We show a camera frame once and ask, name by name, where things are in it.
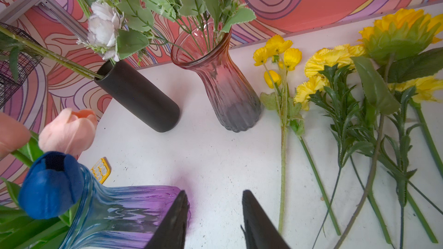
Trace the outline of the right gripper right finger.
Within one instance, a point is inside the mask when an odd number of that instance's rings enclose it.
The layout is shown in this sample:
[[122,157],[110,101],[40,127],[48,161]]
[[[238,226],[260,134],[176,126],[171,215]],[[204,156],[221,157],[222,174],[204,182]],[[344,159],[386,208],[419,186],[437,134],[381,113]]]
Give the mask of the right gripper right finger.
[[289,249],[250,190],[243,192],[242,206],[247,249]]

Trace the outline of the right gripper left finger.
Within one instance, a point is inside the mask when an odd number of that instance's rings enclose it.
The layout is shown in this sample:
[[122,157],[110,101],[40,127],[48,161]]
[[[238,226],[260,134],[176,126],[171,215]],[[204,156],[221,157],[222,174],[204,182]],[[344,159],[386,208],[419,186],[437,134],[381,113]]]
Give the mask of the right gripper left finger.
[[181,190],[145,249],[183,249],[188,212],[188,197],[185,190]]

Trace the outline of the purple glass tulip vase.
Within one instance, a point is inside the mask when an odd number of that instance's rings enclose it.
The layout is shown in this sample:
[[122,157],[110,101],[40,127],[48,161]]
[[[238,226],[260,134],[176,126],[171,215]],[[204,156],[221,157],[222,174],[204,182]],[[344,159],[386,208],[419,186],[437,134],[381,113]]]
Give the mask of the purple glass tulip vase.
[[175,186],[106,187],[85,166],[84,188],[61,249],[143,249],[181,189]]

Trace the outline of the yellow carnation stem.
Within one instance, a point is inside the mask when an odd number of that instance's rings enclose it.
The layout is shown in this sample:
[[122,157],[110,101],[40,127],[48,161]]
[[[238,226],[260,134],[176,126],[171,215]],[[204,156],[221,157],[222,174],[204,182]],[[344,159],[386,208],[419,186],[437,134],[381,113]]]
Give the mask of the yellow carnation stem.
[[[326,112],[326,116],[330,117],[334,122],[338,121],[338,117],[336,115],[336,110],[334,108],[334,103],[337,101],[337,96],[335,91],[329,86],[329,81],[326,77],[321,75],[316,75],[309,78],[308,81],[302,83],[296,88],[296,95],[294,98],[295,103],[300,103],[302,105],[302,109],[305,111],[309,110],[309,104],[312,102],[317,106],[324,109]],[[333,200],[335,198],[336,190],[338,188],[338,184],[340,181],[341,171],[343,168],[342,164],[342,154],[343,154],[343,143],[340,138],[340,135],[337,133],[333,133],[336,138],[336,142],[338,145],[338,174],[336,177],[333,193],[331,198],[328,199],[326,195],[323,195],[327,211],[324,220],[330,218],[333,226],[335,227],[336,233],[338,236],[342,236],[342,232],[340,230],[338,221],[332,209]]]
[[[393,139],[386,136],[386,140],[389,141],[395,154],[394,169],[391,171],[391,176],[393,176],[396,181],[396,193],[400,205],[400,248],[402,249],[404,246],[404,211],[407,204],[412,202],[412,197],[408,192],[408,186],[413,185],[411,178],[415,174],[414,170],[408,169],[410,163],[408,154],[412,149],[412,130],[415,128],[422,130],[422,134],[436,167],[440,174],[443,173],[443,161],[437,151],[436,144],[433,141],[421,107],[423,101],[437,101],[433,93],[442,90],[443,81],[437,79],[435,76],[427,76],[409,80],[401,84],[392,84],[391,88],[395,91],[395,98],[400,103],[399,111],[390,116],[390,120],[396,126],[398,138]],[[418,116],[418,122],[411,126],[406,126],[409,106],[415,110]]]
[[365,55],[362,45],[344,44],[319,50],[305,65],[306,76],[317,81],[308,100],[322,108],[333,121],[331,130],[338,145],[340,168],[355,152],[356,139],[350,132],[355,129],[355,117],[361,110],[359,101],[351,93],[354,87],[347,84],[347,78],[355,72],[352,58]]

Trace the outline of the yellow poppy spray stem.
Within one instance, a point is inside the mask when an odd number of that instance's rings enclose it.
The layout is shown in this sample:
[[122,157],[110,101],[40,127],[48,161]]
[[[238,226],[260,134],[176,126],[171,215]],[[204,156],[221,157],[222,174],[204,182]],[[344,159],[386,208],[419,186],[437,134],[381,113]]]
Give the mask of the yellow poppy spray stem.
[[293,47],[291,40],[285,40],[280,35],[271,37],[264,47],[259,48],[253,54],[255,66],[262,66],[266,70],[280,72],[293,71],[302,60],[302,52]]

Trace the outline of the sunflower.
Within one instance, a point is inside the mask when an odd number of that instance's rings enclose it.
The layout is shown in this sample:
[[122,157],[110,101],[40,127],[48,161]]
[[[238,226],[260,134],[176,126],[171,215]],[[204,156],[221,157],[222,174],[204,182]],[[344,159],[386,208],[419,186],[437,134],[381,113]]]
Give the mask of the sunflower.
[[442,15],[400,9],[361,31],[366,55],[352,60],[364,97],[355,129],[350,133],[356,139],[355,152],[371,158],[368,183],[363,190],[365,196],[371,193],[378,164],[390,175],[394,169],[395,154],[386,136],[398,138],[390,116],[399,111],[400,103],[391,85],[436,77],[443,68],[443,50],[432,49],[430,45],[439,42],[438,34],[442,30]]

